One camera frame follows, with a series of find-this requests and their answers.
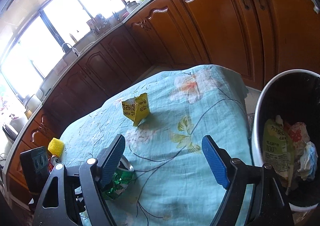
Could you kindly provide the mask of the crushed green can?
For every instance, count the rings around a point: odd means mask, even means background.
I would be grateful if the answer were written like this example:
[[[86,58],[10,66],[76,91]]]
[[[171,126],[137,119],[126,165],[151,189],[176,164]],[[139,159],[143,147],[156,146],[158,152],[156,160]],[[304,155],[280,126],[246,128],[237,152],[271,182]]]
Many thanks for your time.
[[[122,155],[112,179],[102,190],[105,200],[116,200],[123,194],[127,187],[134,181],[135,169],[127,158]]]

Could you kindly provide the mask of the white printed wrapper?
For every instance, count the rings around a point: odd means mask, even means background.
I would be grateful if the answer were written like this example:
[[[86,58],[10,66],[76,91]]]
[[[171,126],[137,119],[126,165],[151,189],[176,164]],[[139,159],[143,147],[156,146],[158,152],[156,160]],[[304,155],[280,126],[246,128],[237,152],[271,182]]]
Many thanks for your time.
[[[318,154],[315,144],[311,141],[306,124],[297,122],[294,125],[285,123],[285,131],[293,145],[293,178],[303,181],[315,179]]]

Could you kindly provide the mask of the yellow carton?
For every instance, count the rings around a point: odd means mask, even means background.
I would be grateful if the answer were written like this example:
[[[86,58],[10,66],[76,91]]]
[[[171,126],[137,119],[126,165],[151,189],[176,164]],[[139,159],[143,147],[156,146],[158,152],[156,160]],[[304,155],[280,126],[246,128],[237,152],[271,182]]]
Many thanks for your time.
[[[121,102],[123,115],[133,121],[133,126],[137,127],[140,122],[150,114],[148,94],[142,93],[138,97]]]

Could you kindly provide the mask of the green drink pouch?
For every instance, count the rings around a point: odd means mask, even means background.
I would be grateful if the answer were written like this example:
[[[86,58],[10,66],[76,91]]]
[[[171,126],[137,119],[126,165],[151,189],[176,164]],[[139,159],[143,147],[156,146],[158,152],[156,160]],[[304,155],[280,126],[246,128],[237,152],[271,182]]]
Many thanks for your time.
[[[287,189],[292,183],[293,155],[292,140],[285,131],[281,116],[268,119],[264,125],[263,160],[273,166],[281,184]]]

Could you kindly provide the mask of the black white-rimmed trash bin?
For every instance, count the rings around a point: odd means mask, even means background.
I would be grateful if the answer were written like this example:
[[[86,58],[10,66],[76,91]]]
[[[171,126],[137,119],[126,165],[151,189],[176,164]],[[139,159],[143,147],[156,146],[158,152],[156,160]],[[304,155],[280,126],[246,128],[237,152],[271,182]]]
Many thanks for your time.
[[[293,69],[273,77],[255,108],[252,156],[276,171],[292,211],[319,205],[319,75]]]

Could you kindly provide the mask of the grey kitchen countertop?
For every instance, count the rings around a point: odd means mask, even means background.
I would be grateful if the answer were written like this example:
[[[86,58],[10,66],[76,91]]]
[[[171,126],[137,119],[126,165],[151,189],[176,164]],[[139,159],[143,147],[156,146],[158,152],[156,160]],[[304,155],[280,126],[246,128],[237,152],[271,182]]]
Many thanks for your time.
[[[47,146],[68,125],[127,89],[151,66],[177,70],[205,61],[172,0],[144,1],[89,44],[59,77],[14,140],[4,172],[22,180],[21,152]]]

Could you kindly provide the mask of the kitchen faucet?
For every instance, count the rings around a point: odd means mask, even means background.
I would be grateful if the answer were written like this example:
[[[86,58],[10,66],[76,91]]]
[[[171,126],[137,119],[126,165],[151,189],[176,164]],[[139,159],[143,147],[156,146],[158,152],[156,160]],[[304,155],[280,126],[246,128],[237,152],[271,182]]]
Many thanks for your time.
[[[63,43],[61,45],[61,49],[63,50],[64,53],[68,53],[69,51],[72,51],[77,57],[79,56],[79,51],[73,47],[70,43]]]

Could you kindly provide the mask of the wooden kitchen cabinets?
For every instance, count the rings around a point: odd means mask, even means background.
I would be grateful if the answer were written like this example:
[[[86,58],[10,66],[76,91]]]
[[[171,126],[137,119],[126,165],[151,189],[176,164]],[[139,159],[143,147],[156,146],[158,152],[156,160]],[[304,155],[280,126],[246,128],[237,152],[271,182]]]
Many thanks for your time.
[[[319,14],[311,0],[149,0],[91,45],[61,75],[12,146],[3,179],[31,200],[20,153],[60,136],[152,65],[216,64],[261,89],[290,69],[319,71]]]

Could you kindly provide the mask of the yellow sponge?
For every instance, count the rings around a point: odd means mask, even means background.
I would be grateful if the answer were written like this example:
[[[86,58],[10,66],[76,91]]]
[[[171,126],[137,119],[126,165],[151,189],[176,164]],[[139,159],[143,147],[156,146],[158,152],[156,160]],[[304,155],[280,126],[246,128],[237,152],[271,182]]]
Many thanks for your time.
[[[48,151],[52,155],[56,155],[56,156],[60,157],[61,154],[63,153],[64,146],[65,145],[64,145],[63,141],[61,141],[57,138],[52,138],[52,140],[48,144]]]

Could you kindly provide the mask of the teal floral tablecloth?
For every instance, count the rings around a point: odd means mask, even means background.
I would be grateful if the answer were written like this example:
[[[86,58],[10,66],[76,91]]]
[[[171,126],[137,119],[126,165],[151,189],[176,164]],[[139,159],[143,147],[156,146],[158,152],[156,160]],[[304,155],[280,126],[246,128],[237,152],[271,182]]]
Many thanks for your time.
[[[148,94],[150,114],[137,127],[121,102]],[[108,207],[117,225],[209,225],[225,190],[202,152],[206,135],[230,156],[251,163],[240,75],[216,65],[151,76],[71,123],[61,135],[66,166],[97,157],[117,134],[134,181]]]

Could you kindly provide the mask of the metal pot on counter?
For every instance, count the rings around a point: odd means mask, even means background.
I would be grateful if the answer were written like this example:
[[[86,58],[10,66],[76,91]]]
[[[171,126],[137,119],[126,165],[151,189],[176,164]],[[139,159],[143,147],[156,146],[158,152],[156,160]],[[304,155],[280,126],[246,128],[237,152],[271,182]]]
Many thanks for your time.
[[[125,8],[129,13],[131,13],[138,6],[139,6],[139,3],[137,3],[136,1],[128,1]]]

